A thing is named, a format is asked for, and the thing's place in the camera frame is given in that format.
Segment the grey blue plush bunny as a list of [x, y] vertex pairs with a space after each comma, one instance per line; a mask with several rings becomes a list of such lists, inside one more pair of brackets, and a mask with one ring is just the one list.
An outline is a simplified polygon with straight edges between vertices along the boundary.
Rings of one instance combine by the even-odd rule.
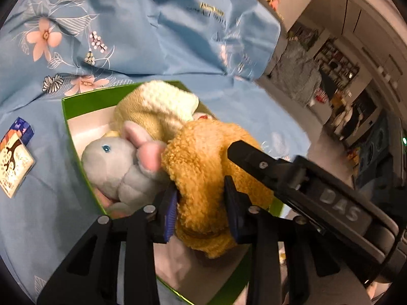
[[166, 148], [167, 144], [130, 120], [124, 122], [119, 136], [87, 145], [82, 167], [110, 217], [124, 218], [151, 205], [167, 188], [170, 179], [162, 168]]

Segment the yellow white knitted towel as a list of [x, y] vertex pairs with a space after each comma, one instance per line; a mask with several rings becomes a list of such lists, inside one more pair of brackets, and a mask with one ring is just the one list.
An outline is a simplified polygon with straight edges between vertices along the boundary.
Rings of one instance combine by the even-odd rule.
[[167, 142], [188, 122], [199, 107], [198, 97], [165, 81], [142, 83], [116, 105], [114, 130], [129, 120], [142, 126], [155, 140]]

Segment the green cardboard box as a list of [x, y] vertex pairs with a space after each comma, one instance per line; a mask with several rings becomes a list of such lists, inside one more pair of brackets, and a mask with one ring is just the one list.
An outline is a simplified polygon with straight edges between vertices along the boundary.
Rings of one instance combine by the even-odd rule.
[[[282, 105], [256, 83], [241, 79], [183, 76], [171, 84], [197, 95], [200, 110], [223, 122], [239, 124], [275, 157], [276, 136], [290, 137], [286, 126], [293, 123]], [[78, 156], [90, 141], [113, 126], [117, 103], [135, 85], [96, 89], [63, 99], [63, 114]], [[244, 304], [249, 275], [249, 253], [238, 246], [217, 260], [187, 248], [172, 237], [165, 245], [154, 245], [157, 284], [162, 304]]]

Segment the light blue floral cloth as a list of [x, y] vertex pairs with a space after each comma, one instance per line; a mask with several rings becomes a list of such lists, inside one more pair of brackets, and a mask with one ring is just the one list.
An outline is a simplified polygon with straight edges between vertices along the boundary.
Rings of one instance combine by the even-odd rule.
[[18, 0], [1, 28], [1, 131], [34, 129], [35, 164], [1, 196], [1, 257], [31, 300], [99, 215], [74, 158], [62, 98], [179, 80], [275, 158], [304, 155], [305, 131], [256, 84], [282, 27], [258, 0]]

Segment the small printed card pack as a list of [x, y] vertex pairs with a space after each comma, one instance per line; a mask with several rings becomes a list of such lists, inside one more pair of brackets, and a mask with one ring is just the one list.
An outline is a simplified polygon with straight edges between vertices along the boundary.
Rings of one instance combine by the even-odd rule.
[[1, 188], [9, 198], [14, 196], [35, 164], [27, 149], [34, 134], [30, 123], [17, 117], [1, 139]]

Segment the golden brown plush toy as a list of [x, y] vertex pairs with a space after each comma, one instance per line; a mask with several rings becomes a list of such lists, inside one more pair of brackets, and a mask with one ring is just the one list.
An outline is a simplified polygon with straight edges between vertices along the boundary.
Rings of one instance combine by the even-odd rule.
[[237, 245], [224, 205], [225, 176], [231, 176], [237, 190], [248, 194], [254, 205], [267, 209], [274, 199], [271, 190], [228, 160], [228, 147], [235, 141], [259, 147], [237, 124], [199, 119], [179, 130], [162, 153], [162, 167], [180, 193], [176, 235], [209, 259]]

